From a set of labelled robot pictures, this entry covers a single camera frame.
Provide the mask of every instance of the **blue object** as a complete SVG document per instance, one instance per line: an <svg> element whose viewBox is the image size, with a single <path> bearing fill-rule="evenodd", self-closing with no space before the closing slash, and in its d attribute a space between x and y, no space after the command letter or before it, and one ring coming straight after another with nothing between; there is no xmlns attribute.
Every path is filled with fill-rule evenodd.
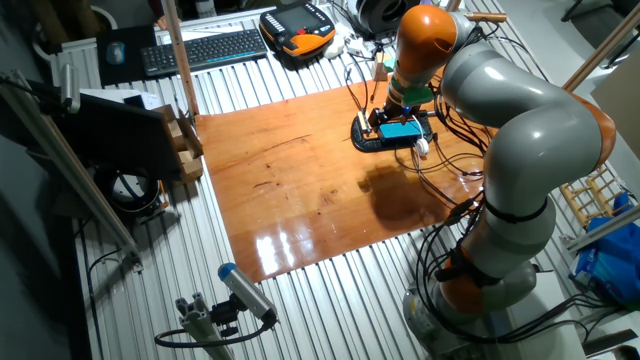
<svg viewBox="0 0 640 360"><path fill-rule="evenodd" d="M248 52L242 53L242 54L234 54L234 55L223 56L223 57L219 57L219 58L215 58L215 59L209 59L209 60L207 60L207 62L211 63L211 62L218 62L218 61L227 60L227 59L235 59L237 57L253 55L255 53L256 53L255 51L248 51Z"/></svg>
<svg viewBox="0 0 640 360"><path fill-rule="evenodd" d="M380 125L378 136L380 136L380 140L383 142L404 138L416 141L422 134L422 131L420 130L420 124L415 120L408 121L405 125L395 122Z"/></svg>
<svg viewBox="0 0 640 360"><path fill-rule="evenodd" d="M226 263L220 266L220 268L218 269L218 277L220 278L220 281L224 282L224 279L226 279L227 276L229 276L229 274L231 274L231 272L237 268L238 267L234 263Z"/></svg>
<svg viewBox="0 0 640 360"><path fill-rule="evenodd" d="M624 193L615 199L614 209L628 203ZM594 218L587 231L609 220ZM640 309L640 228L631 223L585 247L571 265L569 278L609 294L629 310Z"/></svg>
<svg viewBox="0 0 640 360"><path fill-rule="evenodd" d="M107 62L111 65L120 65L124 63L124 44L120 41L114 41L107 45Z"/></svg>

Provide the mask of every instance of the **wall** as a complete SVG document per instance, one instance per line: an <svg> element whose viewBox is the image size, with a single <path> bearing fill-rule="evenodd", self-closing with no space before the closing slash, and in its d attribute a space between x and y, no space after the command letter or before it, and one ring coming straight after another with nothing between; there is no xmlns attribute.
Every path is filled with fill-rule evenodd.
<svg viewBox="0 0 640 360"><path fill-rule="evenodd" d="M0 72L47 81L23 35L34 25L25 3L1 2ZM52 215L55 189L24 147L0 135L0 359L90 358L71 223Z"/></svg>

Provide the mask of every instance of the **mouse pad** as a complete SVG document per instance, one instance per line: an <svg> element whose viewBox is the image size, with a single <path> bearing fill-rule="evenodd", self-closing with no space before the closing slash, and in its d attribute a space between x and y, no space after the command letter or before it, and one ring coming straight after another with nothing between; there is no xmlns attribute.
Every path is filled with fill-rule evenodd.
<svg viewBox="0 0 640 360"><path fill-rule="evenodd" d="M124 62L120 65L107 62L107 46L114 41L124 44ZM96 42L102 86L148 79L144 74L140 49L156 45L153 25L112 30L99 35Z"/></svg>

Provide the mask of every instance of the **slotted metal surface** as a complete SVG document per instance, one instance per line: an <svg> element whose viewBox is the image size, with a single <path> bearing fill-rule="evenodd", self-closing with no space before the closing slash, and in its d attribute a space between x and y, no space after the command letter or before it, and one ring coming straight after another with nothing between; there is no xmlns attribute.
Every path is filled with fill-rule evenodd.
<svg viewBox="0 0 640 360"><path fill-rule="evenodd" d="M470 11L502 12L492 0L466 2ZM334 14L325 8L330 16ZM195 29L258 26L261 11L233 14L185 24ZM493 25L483 25L487 32ZM521 42L510 22L495 34ZM534 75L543 77L535 60L517 46L490 40L509 60ZM64 52L52 57L52 74L65 63L80 70L83 88L101 88L95 41L64 45ZM394 54L394 49L387 51ZM334 60L302 61L297 70L285 69L276 58L266 58L193 74L196 96L203 114L219 114L247 107L344 86L344 70L353 60L343 54ZM370 80L370 64L357 64ZM352 71L354 81L361 81ZM136 81L106 87L136 89L159 96L174 109L187 110L184 91L176 76L154 81ZM610 178L599 179L604 183ZM133 230L141 251L144 270L134 272L120 265L122 255L98 264L90 274L96 312L89 301L89 279L80 271L85 296L88 328L94 358L100 359L206 359L204 351L157 347L153 337L180 328L174 300L202 292L209 305L227 300L229 291L217 278L218 267L233 261L233 254L216 202L209 175L193 184L169 190L170 207L161 217ZM555 270L566 296L578 292L567 279L571 256L559 237L583 233L558 190L553 193L558 209L556 230L549 245L534 261L545 270ZM579 200L586 203L588 195ZM80 264L87 267L100 255L116 249L114 242L88 224L76 241ZM263 281L259 287L278 308L281 324L257 339L233 345L237 359L424 359L426 353L406 327L402 317L402 296L413 281L413 268L424 236L417 230L396 238L334 257L291 273ZM436 243L441 254L455 244L458 228L445 229ZM586 314L572 310L574 317ZM251 316L242 315L240 333L257 330ZM188 341L184 335L176 341Z"/></svg>

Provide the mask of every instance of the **orange handheld controller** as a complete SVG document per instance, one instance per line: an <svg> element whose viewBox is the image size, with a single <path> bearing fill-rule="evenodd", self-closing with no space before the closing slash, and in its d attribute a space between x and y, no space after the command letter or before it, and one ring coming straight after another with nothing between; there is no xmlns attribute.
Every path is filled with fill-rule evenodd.
<svg viewBox="0 0 640 360"><path fill-rule="evenodd" d="M313 55L335 35L333 22L317 7L297 2L260 15L260 30L278 50L293 57Z"/></svg>

